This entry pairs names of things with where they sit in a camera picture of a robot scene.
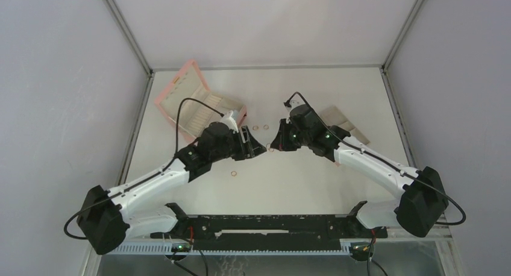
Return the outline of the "pink jewelry box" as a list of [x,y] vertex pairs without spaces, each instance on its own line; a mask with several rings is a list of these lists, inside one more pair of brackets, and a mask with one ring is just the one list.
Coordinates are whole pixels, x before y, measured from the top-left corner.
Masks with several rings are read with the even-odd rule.
[[236,111],[238,126],[247,114],[244,103],[209,88],[195,60],[184,64],[154,104],[188,143],[193,142],[210,123],[220,120],[217,111],[223,114]]

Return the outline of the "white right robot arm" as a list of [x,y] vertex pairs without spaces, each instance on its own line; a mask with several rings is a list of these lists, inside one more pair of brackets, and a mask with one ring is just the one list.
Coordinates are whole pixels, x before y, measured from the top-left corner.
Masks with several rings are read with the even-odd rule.
[[347,166],[384,188],[392,200],[362,201],[348,221],[349,232],[365,237],[372,229],[399,225],[416,237],[425,237],[448,207],[439,173],[404,166],[368,148],[350,132],[328,126],[309,105],[288,101],[289,112],[281,119],[271,148],[296,151],[302,147],[314,155]]

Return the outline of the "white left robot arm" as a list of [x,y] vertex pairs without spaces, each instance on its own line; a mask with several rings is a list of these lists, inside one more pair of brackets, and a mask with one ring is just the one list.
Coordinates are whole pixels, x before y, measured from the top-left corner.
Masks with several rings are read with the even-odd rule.
[[185,218],[160,211],[137,217],[136,210],[157,195],[208,173],[215,162],[247,160],[266,151],[248,127],[235,131],[214,122],[178,150],[169,163],[148,175],[110,189],[100,185],[91,188],[77,214],[77,224],[98,255],[113,251],[131,237],[166,232],[174,238],[183,237],[189,228]]

